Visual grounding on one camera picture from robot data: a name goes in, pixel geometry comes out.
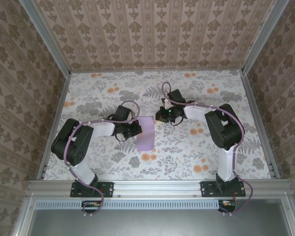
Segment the damask wallpaper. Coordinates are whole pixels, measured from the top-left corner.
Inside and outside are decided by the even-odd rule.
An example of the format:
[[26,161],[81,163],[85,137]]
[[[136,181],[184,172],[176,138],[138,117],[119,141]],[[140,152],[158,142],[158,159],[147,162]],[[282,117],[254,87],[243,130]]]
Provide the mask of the damask wallpaper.
[[0,236],[36,178],[63,82],[18,0],[0,0]]
[[241,67],[275,0],[34,0],[73,71]]
[[282,177],[295,196],[295,0],[290,0],[249,79]]

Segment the gray leaf pattern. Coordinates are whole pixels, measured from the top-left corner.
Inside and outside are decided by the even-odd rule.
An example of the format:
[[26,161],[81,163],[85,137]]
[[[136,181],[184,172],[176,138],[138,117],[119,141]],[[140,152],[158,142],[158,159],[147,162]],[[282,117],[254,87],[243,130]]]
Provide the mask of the gray leaf pattern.
[[[270,178],[238,71],[73,73],[58,131],[68,118],[87,121],[107,117],[125,100],[136,101],[141,116],[155,117],[162,105],[164,81],[171,83],[172,90],[179,89],[186,100],[215,106],[229,103],[246,131],[237,154],[237,171],[243,178]],[[137,112],[131,103],[125,107]],[[100,179],[107,180],[215,178],[218,148],[204,118],[185,119],[176,127],[159,121],[154,124],[151,151],[137,151],[136,137],[125,142],[113,136],[92,138],[86,155],[89,166]],[[73,177],[52,154],[45,179]]]

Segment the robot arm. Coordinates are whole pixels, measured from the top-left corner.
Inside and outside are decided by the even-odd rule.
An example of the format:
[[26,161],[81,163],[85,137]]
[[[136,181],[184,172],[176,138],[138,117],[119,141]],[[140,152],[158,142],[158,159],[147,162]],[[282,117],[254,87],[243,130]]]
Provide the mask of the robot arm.
[[[83,125],[75,133],[74,138],[70,142],[67,151],[67,162],[71,165],[71,171],[83,183],[97,188],[98,177],[88,166],[85,155],[87,153],[91,138],[99,138],[105,136],[115,136],[122,134],[125,139],[133,137],[142,132],[139,122],[136,120],[132,123],[117,123],[113,121],[126,121],[132,111],[129,108],[118,106],[115,114],[111,114],[108,118],[112,118],[110,122],[93,123],[91,126]],[[73,130],[79,125],[75,119],[68,119],[61,131],[55,138],[51,151],[60,160],[63,160],[65,146],[69,140],[69,136]]]
[[[237,117],[229,104],[224,104],[220,108]],[[217,110],[209,111],[197,106],[187,106],[183,110],[187,118],[203,120],[205,117],[211,137],[219,147],[217,174],[224,182],[234,179],[236,176],[233,173],[233,152],[234,147],[241,140],[241,130],[236,122]]]
[[[164,106],[160,107],[160,110],[156,113],[156,120],[165,123],[170,122],[173,125],[178,117],[182,117],[182,119],[206,119],[211,137],[219,147],[219,168],[216,174],[216,186],[221,194],[225,194],[234,184],[238,183],[238,178],[233,172],[236,163],[233,153],[235,146],[242,138],[239,125],[222,111],[212,111],[210,108],[203,108],[196,106],[196,104],[187,106],[187,103],[192,103],[192,101],[186,103],[178,89],[169,92],[167,95],[170,100],[180,104],[172,104],[167,99],[162,100]],[[219,108],[238,119],[229,104],[224,104]]]

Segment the gray panel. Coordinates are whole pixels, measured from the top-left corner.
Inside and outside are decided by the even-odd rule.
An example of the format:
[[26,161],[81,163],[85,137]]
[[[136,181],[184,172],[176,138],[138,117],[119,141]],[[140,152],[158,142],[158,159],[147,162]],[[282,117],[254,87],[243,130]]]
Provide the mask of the gray panel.
[[36,210],[30,236],[290,236],[280,200],[252,200],[240,213],[217,210]]

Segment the aluminum frame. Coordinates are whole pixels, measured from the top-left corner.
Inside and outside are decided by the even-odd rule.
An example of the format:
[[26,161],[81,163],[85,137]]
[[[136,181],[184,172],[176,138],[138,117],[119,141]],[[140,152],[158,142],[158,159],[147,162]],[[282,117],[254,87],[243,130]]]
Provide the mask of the aluminum frame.
[[[195,200],[229,199],[202,198],[200,182],[205,180],[116,180],[113,199],[115,200]],[[280,199],[291,233],[295,236],[295,202],[287,179],[251,179],[252,199]],[[21,209],[14,236],[28,235],[38,200],[99,200],[99,198],[71,198],[71,180],[33,180]],[[250,188],[245,184],[247,199]]]
[[41,18],[34,2],[32,0],[20,0],[20,2],[27,12],[30,20],[33,22],[35,28],[39,32],[39,35],[46,44],[65,79],[68,79],[70,76],[70,66],[62,56],[61,48],[58,47],[57,43],[49,33],[49,30],[46,27],[44,20]]
[[70,81],[71,81],[71,77],[69,77],[68,79],[66,79],[64,81],[62,92],[61,92],[60,99],[59,99],[59,103],[58,103],[58,106],[57,106],[57,109],[56,109],[54,121],[53,121],[53,124],[52,124],[51,129],[50,129],[50,133],[49,133],[49,136],[48,136],[48,140],[47,140],[46,147],[45,147],[45,150],[44,150],[43,158],[41,160],[36,179],[42,179],[43,178],[45,168],[47,167],[47,163],[48,163],[50,155],[51,155],[51,145],[52,145],[52,143],[53,143],[53,141],[54,141],[54,139],[56,137],[56,134],[57,134],[57,129],[58,129],[62,109],[63,109],[63,106],[64,106],[65,98],[66,98],[67,93],[68,93]]
[[289,0],[278,0],[275,1],[273,7],[267,16],[253,46],[251,47],[243,65],[243,71],[248,73],[251,69],[253,63],[257,59],[257,56],[261,52],[261,49],[265,45],[267,39],[269,38],[273,28],[275,27],[276,23],[278,22],[280,16],[282,15],[286,5],[289,3]]
[[257,129],[257,132],[258,132],[258,135],[260,138],[261,147],[264,151],[267,161],[270,162],[270,165],[268,165],[269,171],[270,171],[270,173],[271,173],[271,171],[273,171],[274,174],[272,176],[274,176],[275,178],[280,178],[281,176],[279,173],[279,169],[277,168],[277,165],[276,165],[276,162],[274,159],[274,155],[273,155],[273,152],[272,152],[272,149],[270,146],[270,142],[269,142],[269,139],[267,138],[267,135],[266,135],[266,129],[265,129],[265,126],[262,122],[261,115],[260,115],[258,105],[257,105],[256,99],[254,97],[254,93],[252,91],[252,88],[251,88],[251,85],[249,82],[248,75],[247,75],[247,73],[243,72],[240,76],[241,76],[241,81],[242,81],[243,87],[246,92],[246,96],[247,96],[248,104],[249,104],[249,107],[251,110],[251,114],[252,114],[252,117],[253,117],[255,124],[256,124],[256,129]]

